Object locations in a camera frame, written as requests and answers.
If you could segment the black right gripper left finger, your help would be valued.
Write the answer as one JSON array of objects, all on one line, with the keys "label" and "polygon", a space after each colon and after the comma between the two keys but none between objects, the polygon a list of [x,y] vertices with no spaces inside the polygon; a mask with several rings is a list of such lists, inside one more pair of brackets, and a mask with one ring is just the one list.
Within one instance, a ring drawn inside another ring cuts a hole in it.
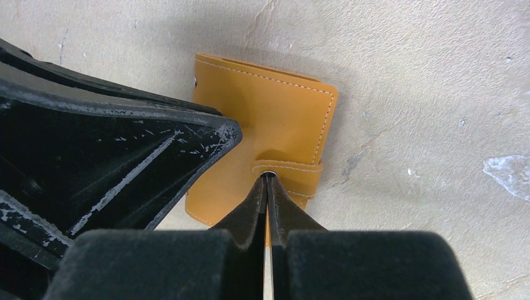
[{"label": "black right gripper left finger", "polygon": [[93,230],[62,259],[46,299],[262,299],[266,179],[203,231]]}]

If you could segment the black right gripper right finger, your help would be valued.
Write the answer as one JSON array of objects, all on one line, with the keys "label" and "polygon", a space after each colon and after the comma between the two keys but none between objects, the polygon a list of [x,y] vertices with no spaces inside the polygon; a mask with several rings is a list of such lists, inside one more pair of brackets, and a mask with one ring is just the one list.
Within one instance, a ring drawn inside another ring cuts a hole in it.
[{"label": "black right gripper right finger", "polygon": [[276,299],[471,299],[456,256],[427,231],[330,231],[266,176]]}]

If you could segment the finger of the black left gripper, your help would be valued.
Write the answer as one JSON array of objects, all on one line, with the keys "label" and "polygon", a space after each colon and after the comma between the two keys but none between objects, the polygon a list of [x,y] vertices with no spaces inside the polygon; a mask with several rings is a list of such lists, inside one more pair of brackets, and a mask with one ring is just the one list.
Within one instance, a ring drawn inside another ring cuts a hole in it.
[{"label": "finger of the black left gripper", "polygon": [[1,244],[55,269],[86,231],[155,228],[242,137],[216,113],[2,64]]},{"label": "finger of the black left gripper", "polygon": [[39,61],[33,58],[28,52],[3,39],[1,40],[1,62],[33,76],[71,88],[83,89],[106,96],[178,106],[180,108],[193,109],[217,116],[221,115],[218,110],[209,106],[142,91],[72,71],[51,62]]}]

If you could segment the yellow leather card holder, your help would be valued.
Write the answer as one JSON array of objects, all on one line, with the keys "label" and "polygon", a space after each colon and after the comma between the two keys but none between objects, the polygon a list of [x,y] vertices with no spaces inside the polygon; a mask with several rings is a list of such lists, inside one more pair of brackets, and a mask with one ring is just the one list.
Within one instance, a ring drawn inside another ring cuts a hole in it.
[{"label": "yellow leather card holder", "polygon": [[193,101],[235,120],[242,140],[192,185],[187,214],[215,225],[266,171],[274,172],[290,199],[305,208],[323,171],[337,89],[312,77],[207,54],[196,55],[194,73]]}]

